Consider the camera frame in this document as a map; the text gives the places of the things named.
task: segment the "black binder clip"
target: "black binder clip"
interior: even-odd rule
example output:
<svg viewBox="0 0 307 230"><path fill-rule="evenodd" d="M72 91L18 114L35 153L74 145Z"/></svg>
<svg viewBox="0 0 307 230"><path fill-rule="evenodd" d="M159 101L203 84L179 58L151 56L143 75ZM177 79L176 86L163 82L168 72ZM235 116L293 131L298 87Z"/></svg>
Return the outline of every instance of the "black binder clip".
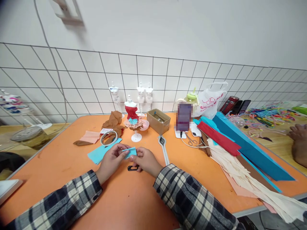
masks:
<svg viewBox="0 0 307 230"><path fill-rule="evenodd" d="M128 166L128 171L136 171L139 168L139 165L133 167L132 165Z"/></svg>

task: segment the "white tiled wall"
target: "white tiled wall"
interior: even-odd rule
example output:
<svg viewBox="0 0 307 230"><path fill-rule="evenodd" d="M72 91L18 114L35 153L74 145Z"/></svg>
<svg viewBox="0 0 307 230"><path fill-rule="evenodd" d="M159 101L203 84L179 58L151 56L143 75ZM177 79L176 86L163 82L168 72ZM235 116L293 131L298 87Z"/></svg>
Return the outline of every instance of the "white tiled wall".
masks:
<svg viewBox="0 0 307 230"><path fill-rule="evenodd" d="M116 109L108 87L119 87L120 107L128 95L137 102L136 87L154 88L151 108L173 111L174 101L188 91L204 90L213 82L227 81L229 96L251 100L251 107L289 101L289 107L307 101L307 71L144 57L52 48L67 100L68 122L88 114ZM211 86L220 89L220 85ZM0 88L20 95L43 122L64 122L65 106L56 68L47 47L0 43ZM146 112L150 106L142 105ZM0 119L10 125L23 118L0 109Z"/></svg>

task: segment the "wall outlet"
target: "wall outlet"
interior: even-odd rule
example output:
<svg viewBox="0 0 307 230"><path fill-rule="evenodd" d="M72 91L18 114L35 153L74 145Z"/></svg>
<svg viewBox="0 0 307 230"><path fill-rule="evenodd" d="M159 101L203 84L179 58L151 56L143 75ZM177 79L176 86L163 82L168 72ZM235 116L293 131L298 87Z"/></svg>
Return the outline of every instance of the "wall outlet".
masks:
<svg viewBox="0 0 307 230"><path fill-rule="evenodd" d="M66 22L83 22L76 0L49 0L57 17Z"/></svg>

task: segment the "tape roll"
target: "tape roll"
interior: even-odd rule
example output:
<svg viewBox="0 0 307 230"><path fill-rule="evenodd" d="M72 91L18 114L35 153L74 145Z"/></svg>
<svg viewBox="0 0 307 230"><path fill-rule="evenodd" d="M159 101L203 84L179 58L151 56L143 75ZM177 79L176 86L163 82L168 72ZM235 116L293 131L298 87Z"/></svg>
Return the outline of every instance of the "tape roll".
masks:
<svg viewBox="0 0 307 230"><path fill-rule="evenodd" d="M115 133L115 138L114 138L114 140L113 140L110 144L104 144L104 143L103 143L103 139L104 139L105 136L108 135L109 133ZM103 146L109 146L109 145L111 145L111 144L114 144L114 143L116 142L117 139L118 139L117 132L111 130L111 131L107 131L105 134L102 135L102 137L101 137L101 139L100 139L100 143L101 143L101 145L103 145Z"/></svg>

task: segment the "white wall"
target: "white wall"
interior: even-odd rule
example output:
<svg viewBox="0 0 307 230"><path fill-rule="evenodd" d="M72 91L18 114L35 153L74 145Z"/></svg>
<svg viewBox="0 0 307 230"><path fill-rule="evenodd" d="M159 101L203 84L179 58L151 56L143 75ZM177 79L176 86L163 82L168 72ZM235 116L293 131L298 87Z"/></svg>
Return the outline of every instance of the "white wall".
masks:
<svg viewBox="0 0 307 230"><path fill-rule="evenodd" d="M78 0L81 28L37 2L52 47L307 69L305 0ZM0 22L0 42L46 46L33 1L3 1Z"/></svg>

